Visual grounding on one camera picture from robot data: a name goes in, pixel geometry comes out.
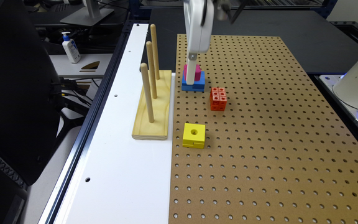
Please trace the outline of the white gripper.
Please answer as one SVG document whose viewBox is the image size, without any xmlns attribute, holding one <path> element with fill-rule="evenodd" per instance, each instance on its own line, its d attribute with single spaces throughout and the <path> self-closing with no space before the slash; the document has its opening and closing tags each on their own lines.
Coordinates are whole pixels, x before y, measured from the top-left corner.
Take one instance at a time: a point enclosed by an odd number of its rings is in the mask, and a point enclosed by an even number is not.
<svg viewBox="0 0 358 224">
<path fill-rule="evenodd" d="M 186 83 L 195 82 L 197 54 L 209 49 L 214 19 L 212 0 L 184 0 L 184 17 L 187 35 Z"/>
</svg>

